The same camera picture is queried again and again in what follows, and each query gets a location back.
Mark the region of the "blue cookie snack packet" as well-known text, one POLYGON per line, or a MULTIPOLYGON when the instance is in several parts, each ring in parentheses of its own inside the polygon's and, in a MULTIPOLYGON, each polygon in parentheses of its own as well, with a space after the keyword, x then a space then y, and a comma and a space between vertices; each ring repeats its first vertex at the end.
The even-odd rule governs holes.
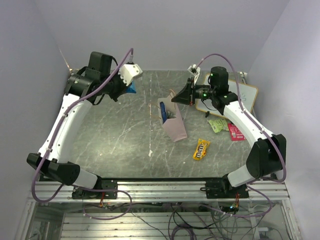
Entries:
POLYGON ((127 87, 126 93, 128 93, 128 94, 136 94, 137 93, 136 85, 135 85, 134 81, 127 87))

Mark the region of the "silver Big Foot candy packet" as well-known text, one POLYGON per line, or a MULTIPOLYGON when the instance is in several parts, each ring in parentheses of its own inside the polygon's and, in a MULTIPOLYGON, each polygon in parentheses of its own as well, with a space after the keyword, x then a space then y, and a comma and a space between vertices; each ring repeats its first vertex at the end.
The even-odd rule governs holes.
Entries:
POLYGON ((177 117, 175 112, 168 111, 167 112, 167 119, 175 119, 177 117))

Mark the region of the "white paper bag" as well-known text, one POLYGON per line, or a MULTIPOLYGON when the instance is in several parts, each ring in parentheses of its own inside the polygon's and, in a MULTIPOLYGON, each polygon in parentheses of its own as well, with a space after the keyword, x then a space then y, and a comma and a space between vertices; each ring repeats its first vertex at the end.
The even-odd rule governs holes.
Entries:
POLYGON ((159 120, 160 126, 174 143, 188 137, 178 104, 171 102, 175 95, 175 91, 169 89, 169 95, 167 97, 158 98, 156 103, 150 102, 148 104, 150 117, 159 120), (166 112, 175 112, 176 118, 167 119, 167 121, 163 123, 160 102, 164 102, 166 112))

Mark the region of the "red snack packet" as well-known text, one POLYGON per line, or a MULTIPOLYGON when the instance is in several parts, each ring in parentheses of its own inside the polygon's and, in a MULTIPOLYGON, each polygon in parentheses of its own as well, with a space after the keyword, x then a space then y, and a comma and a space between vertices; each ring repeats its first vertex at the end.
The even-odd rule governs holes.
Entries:
POLYGON ((245 141, 246 140, 245 136, 241 133, 241 131, 233 123, 228 123, 228 130, 229 130, 231 141, 237 142, 237 141, 245 141))

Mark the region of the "blue Burts chips bag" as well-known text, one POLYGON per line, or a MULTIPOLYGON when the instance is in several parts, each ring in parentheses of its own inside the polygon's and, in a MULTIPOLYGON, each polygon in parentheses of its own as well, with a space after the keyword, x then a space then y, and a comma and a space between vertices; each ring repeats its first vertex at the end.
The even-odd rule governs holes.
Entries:
POLYGON ((167 111, 166 111, 166 106, 164 104, 163 101, 161 101, 159 103, 159 106, 160 106, 160 112, 161 112, 161 118, 162 118, 162 123, 164 124, 167 119, 168 119, 168 114, 167 114, 167 111))

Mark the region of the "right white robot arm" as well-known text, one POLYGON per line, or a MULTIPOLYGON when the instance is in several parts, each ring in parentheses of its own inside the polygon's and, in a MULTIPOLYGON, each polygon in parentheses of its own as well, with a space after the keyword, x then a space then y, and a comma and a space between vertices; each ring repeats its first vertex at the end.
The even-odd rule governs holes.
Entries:
POLYGON ((172 102, 192 105, 196 100, 210 100, 212 106, 228 118, 244 135, 251 150, 245 165, 223 176, 221 194, 233 197, 238 187, 268 175, 285 170, 287 140, 282 134, 273 134, 259 123, 246 109, 239 93, 229 90, 229 74, 226 68, 212 67, 208 84, 197 84, 200 67, 191 65, 188 71, 192 75, 184 88, 173 97, 172 102))

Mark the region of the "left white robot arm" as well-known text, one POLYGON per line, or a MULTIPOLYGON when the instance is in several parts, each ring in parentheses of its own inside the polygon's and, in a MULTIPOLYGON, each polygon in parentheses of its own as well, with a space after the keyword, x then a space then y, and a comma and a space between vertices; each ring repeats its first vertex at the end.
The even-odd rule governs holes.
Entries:
POLYGON ((83 187, 91 199, 101 195, 99 176, 72 163, 70 152, 85 116, 97 104, 96 99, 108 95, 117 101, 143 73, 133 62, 132 51, 112 70, 114 62, 113 56, 93 51, 88 65, 71 71, 61 108, 48 137, 38 152, 30 153, 26 159, 35 169, 33 187, 38 177, 44 176, 66 186, 83 187))

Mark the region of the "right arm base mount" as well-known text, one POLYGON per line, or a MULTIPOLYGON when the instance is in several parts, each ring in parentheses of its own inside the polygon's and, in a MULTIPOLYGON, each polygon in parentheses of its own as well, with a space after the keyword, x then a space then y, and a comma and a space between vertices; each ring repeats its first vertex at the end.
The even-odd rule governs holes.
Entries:
POLYGON ((245 184, 233 187, 226 178, 206 180, 204 187, 201 187, 200 190, 205 192, 207 199, 235 199, 236 196, 240 199, 247 199, 249 197, 245 184))

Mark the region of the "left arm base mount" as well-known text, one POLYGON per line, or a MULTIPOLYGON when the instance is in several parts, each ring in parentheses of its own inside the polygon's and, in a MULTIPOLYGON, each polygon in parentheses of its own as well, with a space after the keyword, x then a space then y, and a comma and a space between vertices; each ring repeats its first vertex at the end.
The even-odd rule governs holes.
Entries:
POLYGON ((101 198, 115 200, 118 196, 117 190, 118 183, 116 180, 98 178, 93 189, 74 187, 71 197, 74 200, 97 200, 101 198))

